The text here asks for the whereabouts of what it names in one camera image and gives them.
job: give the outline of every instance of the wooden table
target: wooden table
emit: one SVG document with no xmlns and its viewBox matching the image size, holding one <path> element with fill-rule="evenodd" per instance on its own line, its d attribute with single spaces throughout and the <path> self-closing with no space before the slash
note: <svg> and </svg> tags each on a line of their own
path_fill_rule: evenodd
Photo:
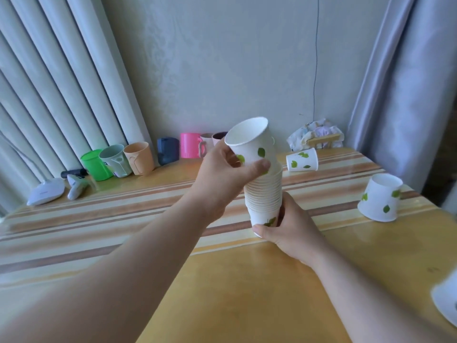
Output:
<svg viewBox="0 0 457 343">
<path fill-rule="evenodd" d="M 318 151 L 319 171 L 284 171 L 283 189 L 327 239 L 420 316 L 457 336 L 430 290 L 457 264 L 457 224 L 409 187 L 399 218 L 377 223 L 357 202 L 383 170 L 351 149 Z M 279 156 L 285 163 L 285 155 Z M 148 176 L 98 182 L 98 191 L 24 207 L 0 226 L 0 318 L 109 254 L 175 202 L 199 160 Z M 243 195 L 210 225 L 138 342 L 349 342 L 316 275 L 249 228 Z"/>
</svg>

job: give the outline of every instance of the pink mug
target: pink mug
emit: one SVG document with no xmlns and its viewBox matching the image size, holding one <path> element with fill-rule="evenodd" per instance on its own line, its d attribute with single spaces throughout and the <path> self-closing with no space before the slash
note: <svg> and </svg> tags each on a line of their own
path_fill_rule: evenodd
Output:
<svg viewBox="0 0 457 343">
<path fill-rule="evenodd" d="M 204 142 L 199 133 L 182 133 L 180 137 L 181 158 L 192 159 L 204 156 Z"/>
</svg>

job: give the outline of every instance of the vertical blind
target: vertical blind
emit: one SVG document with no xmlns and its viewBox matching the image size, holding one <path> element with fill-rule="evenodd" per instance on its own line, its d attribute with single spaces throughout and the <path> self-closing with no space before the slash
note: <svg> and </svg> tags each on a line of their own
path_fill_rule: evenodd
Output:
<svg viewBox="0 0 457 343">
<path fill-rule="evenodd" d="M 49 177 L 151 143 L 100 0 L 0 0 L 0 131 Z M 1 213 L 43 178 L 1 139 L 0 157 Z"/>
</svg>

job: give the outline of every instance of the green mug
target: green mug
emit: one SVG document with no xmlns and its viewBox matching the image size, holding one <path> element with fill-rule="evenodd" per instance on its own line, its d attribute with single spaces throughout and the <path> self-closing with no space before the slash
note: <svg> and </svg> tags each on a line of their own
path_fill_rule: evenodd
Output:
<svg viewBox="0 0 457 343">
<path fill-rule="evenodd" d="M 102 149 L 92 150 L 85 153 L 80 157 L 83 162 L 84 168 L 96 181 L 104 181 L 105 179 L 111 178 L 113 173 L 106 167 L 106 165 L 98 157 Z"/>
</svg>

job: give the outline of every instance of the dark blue mug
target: dark blue mug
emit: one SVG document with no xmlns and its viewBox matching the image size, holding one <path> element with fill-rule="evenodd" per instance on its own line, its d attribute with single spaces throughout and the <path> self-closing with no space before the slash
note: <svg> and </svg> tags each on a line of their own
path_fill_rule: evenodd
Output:
<svg viewBox="0 0 457 343">
<path fill-rule="evenodd" d="M 161 166 L 179 160 L 179 140 L 173 137 L 163 137 L 157 140 L 159 164 Z"/>
</svg>

